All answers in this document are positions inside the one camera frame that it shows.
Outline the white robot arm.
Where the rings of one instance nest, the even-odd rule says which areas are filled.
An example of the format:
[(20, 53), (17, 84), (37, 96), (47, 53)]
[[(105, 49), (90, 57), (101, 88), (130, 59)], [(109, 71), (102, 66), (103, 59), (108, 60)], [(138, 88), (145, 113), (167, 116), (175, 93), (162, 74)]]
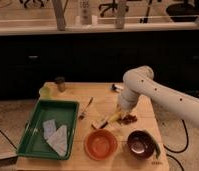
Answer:
[(119, 107), (123, 111), (131, 111), (143, 94), (199, 129), (199, 99), (163, 86), (153, 78), (154, 72), (149, 66), (128, 70), (123, 75), (124, 88), (118, 95)]

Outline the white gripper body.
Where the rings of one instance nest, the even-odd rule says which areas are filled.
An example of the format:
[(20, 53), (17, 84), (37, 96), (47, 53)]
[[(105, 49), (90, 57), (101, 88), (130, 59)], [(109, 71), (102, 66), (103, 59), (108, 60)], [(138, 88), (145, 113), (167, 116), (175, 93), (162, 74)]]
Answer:
[(138, 103), (140, 94), (125, 87), (118, 95), (118, 105), (122, 110), (130, 111)]

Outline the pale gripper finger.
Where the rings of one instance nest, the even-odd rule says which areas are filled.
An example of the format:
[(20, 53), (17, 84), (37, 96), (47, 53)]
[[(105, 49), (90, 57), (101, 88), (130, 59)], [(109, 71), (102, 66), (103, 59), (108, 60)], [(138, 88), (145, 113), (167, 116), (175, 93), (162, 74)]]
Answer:
[(119, 105), (116, 107), (116, 112), (120, 115), (121, 118), (125, 118), (128, 115), (128, 111), (123, 110)]

